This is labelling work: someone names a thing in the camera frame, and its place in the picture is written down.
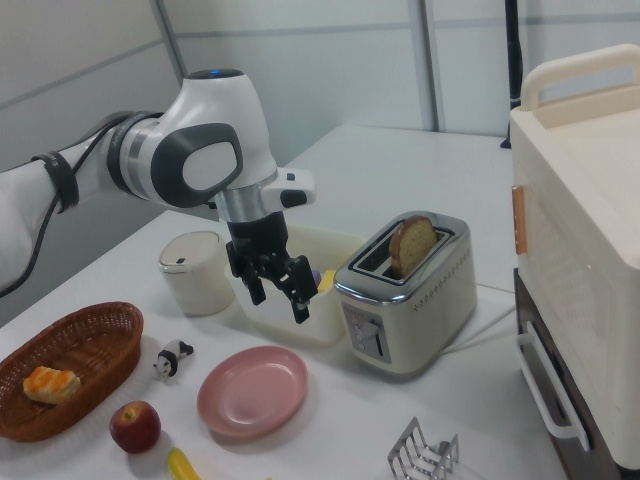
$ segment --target banana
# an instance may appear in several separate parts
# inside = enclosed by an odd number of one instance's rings
[[[167,467],[173,480],[201,480],[187,456],[179,448],[172,448],[169,451]]]

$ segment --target microwave handle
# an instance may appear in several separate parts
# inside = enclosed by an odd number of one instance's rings
[[[533,328],[533,325],[531,325],[530,322],[527,322],[527,332],[522,333],[516,337],[516,344],[517,344],[516,350],[518,354],[518,360],[520,360],[520,367],[522,368],[522,373],[524,374],[524,378],[527,381],[527,384],[529,385],[529,389],[531,390],[533,399],[535,400],[536,405],[538,406],[540,415],[542,415],[542,420],[544,421],[544,424],[547,427],[547,430],[549,431],[549,433],[556,438],[565,438],[565,439],[577,438],[580,441],[582,448],[585,451],[588,451],[590,448],[589,448],[589,439],[587,438],[587,432],[582,426],[582,422],[580,422],[580,418],[578,418],[578,414],[573,408],[573,405],[571,404],[571,400],[569,400],[569,396],[567,395],[567,392],[562,386],[562,382],[560,381],[558,374],[553,368],[553,365],[551,364],[551,360],[549,360],[549,356],[545,352],[544,347],[542,346],[542,342],[538,337],[538,334],[536,333],[536,331]],[[565,413],[569,417],[571,425],[567,425],[567,426],[558,425],[557,423],[555,423],[555,421],[551,417],[551,413],[549,412],[549,409],[547,408],[544,398],[540,393],[540,389],[538,388],[538,385],[535,379],[533,378],[533,374],[531,373],[529,364],[527,363],[527,360],[525,359],[524,355],[522,354],[522,350],[520,349],[520,347],[525,345],[533,346],[536,354],[538,355],[538,358],[540,359],[540,362],[542,363],[549,379],[551,380],[551,383],[553,384],[553,387],[556,391],[556,395],[558,396],[558,399],[562,404],[562,408],[564,409]]]
[[[624,44],[579,53],[545,62],[534,68],[522,83],[522,110],[540,107],[540,91],[560,80],[631,65],[634,68],[632,84],[640,84],[640,47]]]

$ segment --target canister lid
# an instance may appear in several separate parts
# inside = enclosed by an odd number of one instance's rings
[[[190,232],[174,238],[160,254],[165,273],[198,270],[224,250],[223,239],[215,232]]]

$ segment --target wicker basket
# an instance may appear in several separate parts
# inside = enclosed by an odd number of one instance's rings
[[[142,313],[103,303],[56,321],[0,363],[0,436],[18,442],[50,438],[81,420],[124,382],[140,359]],[[82,387],[53,406],[33,402],[22,381],[38,366],[72,370]]]

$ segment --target toy figurine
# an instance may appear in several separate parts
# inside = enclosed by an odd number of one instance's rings
[[[153,366],[160,374],[163,382],[173,377],[178,371],[178,360],[193,353],[193,347],[182,340],[171,340],[158,354],[158,363]]]

